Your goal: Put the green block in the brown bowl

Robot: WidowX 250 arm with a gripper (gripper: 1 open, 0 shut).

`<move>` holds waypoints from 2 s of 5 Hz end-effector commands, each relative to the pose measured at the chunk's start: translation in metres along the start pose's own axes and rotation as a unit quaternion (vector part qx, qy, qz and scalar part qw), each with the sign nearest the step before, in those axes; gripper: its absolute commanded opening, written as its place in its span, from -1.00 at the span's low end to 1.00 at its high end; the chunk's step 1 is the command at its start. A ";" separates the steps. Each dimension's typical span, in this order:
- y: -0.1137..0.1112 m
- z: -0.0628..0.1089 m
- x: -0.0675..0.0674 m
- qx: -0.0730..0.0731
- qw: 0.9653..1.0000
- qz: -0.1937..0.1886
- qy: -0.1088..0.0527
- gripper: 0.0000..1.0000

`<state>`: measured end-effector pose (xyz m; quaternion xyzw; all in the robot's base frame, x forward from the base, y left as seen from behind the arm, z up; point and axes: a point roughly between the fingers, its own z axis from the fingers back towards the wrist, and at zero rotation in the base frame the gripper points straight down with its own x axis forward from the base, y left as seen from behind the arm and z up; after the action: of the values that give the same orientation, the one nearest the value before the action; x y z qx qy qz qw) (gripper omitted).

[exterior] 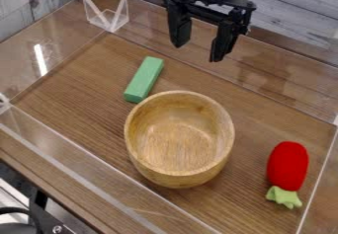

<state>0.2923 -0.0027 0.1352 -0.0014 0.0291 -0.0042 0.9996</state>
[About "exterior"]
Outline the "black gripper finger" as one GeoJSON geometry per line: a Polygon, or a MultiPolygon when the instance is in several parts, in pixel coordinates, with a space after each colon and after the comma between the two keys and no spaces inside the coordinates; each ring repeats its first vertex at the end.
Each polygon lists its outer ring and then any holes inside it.
{"type": "Polygon", "coordinates": [[[220,62],[226,54],[233,51],[238,39],[238,26],[234,22],[222,21],[218,25],[217,37],[212,43],[210,61],[220,62]]]}
{"type": "Polygon", "coordinates": [[[191,19],[183,4],[169,1],[169,35],[170,41],[181,48],[190,41],[191,19]]]}

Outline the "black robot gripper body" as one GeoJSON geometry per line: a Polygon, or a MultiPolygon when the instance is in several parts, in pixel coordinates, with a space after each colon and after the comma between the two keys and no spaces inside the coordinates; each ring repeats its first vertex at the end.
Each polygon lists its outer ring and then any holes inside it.
{"type": "Polygon", "coordinates": [[[185,5],[189,16],[202,19],[206,22],[218,24],[228,20],[238,26],[238,32],[245,35],[249,31],[252,16],[257,5],[250,0],[166,0],[185,5]]]}

